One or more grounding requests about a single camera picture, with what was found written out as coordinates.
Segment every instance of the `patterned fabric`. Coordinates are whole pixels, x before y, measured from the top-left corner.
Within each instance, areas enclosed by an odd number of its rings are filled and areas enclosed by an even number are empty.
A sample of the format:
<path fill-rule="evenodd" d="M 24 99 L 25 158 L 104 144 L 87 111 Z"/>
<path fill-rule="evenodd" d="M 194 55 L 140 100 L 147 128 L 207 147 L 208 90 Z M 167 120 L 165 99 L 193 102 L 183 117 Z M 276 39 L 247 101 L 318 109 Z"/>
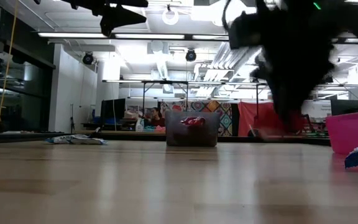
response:
<path fill-rule="evenodd" d="M 186 111 L 186 102 L 178 101 L 178 102 L 161 102 L 161 113 L 162 116 L 165 117 L 166 111 Z M 215 112 L 219 113 L 219 117 L 221 119 L 219 134 L 221 137 L 232 136 L 232 110 L 230 103 L 219 103 L 218 101 L 209 101 L 209 102 L 188 102 L 188 110 L 189 112 Z"/>

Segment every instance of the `yellow rope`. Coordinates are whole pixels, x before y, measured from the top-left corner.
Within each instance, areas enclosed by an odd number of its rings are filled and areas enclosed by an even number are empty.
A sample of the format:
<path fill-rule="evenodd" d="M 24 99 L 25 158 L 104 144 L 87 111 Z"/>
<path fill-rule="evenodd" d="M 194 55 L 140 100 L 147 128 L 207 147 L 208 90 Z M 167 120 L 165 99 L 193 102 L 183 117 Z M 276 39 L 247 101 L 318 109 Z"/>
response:
<path fill-rule="evenodd" d="M 2 97 L 1 97 L 1 103 L 0 103 L 0 122 L 1 122 L 2 105 L 4 104 L 4 97 L 5 97 L 6 77 L 7 77 L 8 71 L 9 71 L 9 62 L 11 61 L 11 53 L 12 53 L 12 46 L 13 46 L 13 38 L 14 38 L 14 34 L 15 34 L 18 4 L 19 4 L 19 0 L 16 0 L 15 13 L 14 13 L 14 18 L 13 18 L 12 35 L 11 35 L 11 44 L 9 46 L 9 56 L 8 56 L 8 61 L 7 61 L 7 65 L 6 65 L 6 72 L 5 72 L 5 77 L 4 77 L 4 87 L 2 88 Z"/>

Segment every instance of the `person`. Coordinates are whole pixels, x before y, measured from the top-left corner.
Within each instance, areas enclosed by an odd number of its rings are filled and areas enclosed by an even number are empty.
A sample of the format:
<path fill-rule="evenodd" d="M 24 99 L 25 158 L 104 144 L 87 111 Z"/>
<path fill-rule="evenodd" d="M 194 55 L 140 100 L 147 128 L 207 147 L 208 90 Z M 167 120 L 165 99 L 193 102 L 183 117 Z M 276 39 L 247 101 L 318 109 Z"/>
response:
<path fill-rule="evenodd" d="M 165 127 L 165 119 L 162 118 L 161 111 L 158 108 L 152 108 L 151 125 Z"/>

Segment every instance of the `computer monitor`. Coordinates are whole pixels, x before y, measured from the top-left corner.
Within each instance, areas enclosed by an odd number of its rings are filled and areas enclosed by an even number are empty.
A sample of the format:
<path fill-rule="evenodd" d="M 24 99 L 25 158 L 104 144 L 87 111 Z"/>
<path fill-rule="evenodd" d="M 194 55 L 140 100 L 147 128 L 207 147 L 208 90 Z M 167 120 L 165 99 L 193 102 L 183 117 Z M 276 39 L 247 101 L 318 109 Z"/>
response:
<path fill-rule="evenodd" d="M 124 117 L 125 99 L 103 100 L 101 111 L 102 122 L 111 118 L 115 118 L 115 121 L 118 121 Z"/>
<path fill-rule="evenodd" d="M 358 100 L 331 100 L 331 114 L 341 115 L 358 112 Z"/>

